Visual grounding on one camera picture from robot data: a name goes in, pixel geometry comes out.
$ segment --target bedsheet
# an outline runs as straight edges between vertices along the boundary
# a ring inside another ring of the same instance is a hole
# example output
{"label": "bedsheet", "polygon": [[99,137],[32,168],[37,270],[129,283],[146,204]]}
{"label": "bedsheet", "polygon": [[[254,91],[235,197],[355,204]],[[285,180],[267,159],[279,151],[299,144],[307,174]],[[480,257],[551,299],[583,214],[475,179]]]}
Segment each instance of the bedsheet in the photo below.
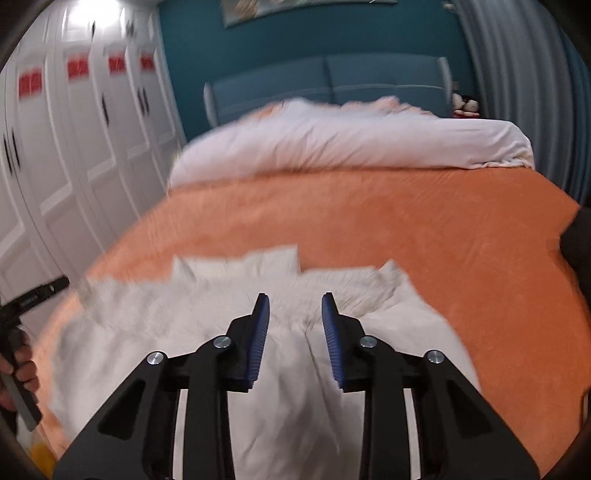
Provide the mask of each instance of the bedsheet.
{"label": "bedsheet", "polygon": [[[575,437],[591,383],[589,314],[558,250],[577,208],[526,168],[278,174],[171,192],[90,275],[166,278],[174,256],[287,244],[303,270],[393,258],[459,334],[484,396],[544,473]],[[35,355],[57,454],[67,442],[47,408],[50,359],[78,308],[73,296],[61,305]]]}

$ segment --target framed picture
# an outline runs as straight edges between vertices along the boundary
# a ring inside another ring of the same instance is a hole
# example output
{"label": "framed picture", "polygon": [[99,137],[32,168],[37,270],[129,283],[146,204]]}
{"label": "framed picture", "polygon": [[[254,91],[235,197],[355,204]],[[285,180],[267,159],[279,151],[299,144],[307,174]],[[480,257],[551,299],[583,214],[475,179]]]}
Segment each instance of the framed picture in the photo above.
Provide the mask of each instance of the framed picture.
{"label": "framed picture", "polygon": [[264,15],[322,4],[397,4],[398,0],[220,0],[225,27]]}

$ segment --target blue headboard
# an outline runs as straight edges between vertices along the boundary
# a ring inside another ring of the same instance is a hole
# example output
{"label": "blue headboard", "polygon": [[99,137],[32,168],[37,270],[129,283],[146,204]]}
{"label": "blue headboard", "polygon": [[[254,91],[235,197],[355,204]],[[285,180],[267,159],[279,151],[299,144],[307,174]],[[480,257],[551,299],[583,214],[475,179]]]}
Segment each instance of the blue headboard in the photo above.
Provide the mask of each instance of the blue headboard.
{"label": "blue headboard", "polygon": [[203,91],[212,127],[286,98],[343,105],[388,95],[450,117],[452,73],[447,59],[402,53],[309,57],[207,83]]}

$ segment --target teal wall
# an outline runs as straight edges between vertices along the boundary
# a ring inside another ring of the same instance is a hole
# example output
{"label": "teal wall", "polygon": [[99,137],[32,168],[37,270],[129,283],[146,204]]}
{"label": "teal wall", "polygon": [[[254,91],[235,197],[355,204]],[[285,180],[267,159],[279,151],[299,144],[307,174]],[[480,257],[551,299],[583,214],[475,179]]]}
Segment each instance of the teal wall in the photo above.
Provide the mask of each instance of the teal wall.
{"label": "teal wall", "polygon": [[476,80],[459,19],[441,0],[322,5],[224,28],[218,0],[165,0],[160,20],[187,140],[207,131],[203,84],[319,54],[391,51],[448,58],[464,95]]}

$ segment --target black door handle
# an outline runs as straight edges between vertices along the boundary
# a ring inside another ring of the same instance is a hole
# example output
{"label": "black door handle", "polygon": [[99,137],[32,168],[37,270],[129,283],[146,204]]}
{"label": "black door handle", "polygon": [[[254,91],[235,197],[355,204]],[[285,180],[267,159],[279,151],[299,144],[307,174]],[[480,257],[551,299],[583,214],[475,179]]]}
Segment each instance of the black door handle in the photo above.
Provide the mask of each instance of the black door handle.
{"label": "black door handle", "polygon": [[150,104],[148,103],[148,95],[146,95],[146,87],[144,87],[144,102],[146,104],[146,112],[150,114]]}
{"label": "black door handle", "polygon": [[12,129],[12,144],[14,146],[14,156],[17,158],[18,169],[21,169],[21,159],[18,156],[17,140],[14,138],[14,129]]}
{"label": "black door handle", "polygon": [[139,108],[142,110],[142,116],[146,115],[146,110],[144,108],[144,103],[142,101],[142,92],[138,87],[138,100],[139,100]]}
{"label": "black door handle", "polygon": [[4,139],[4,152],[6,153],[6,161],[8,162],[8,171],[12,177],[12,164],[10,163],[10,153],[8,152],[8,144],[6,142],[6,135],[2,136]]}
{"label": "black door handle", "polygon": [[105,122],[107,124],[107,127],[109,126],[109,112],[107,111],[107,104],[105,103],[105,94],[103,93],[103,95],[100,96],[100,101],[103,105],[103,115],[105,116]]}

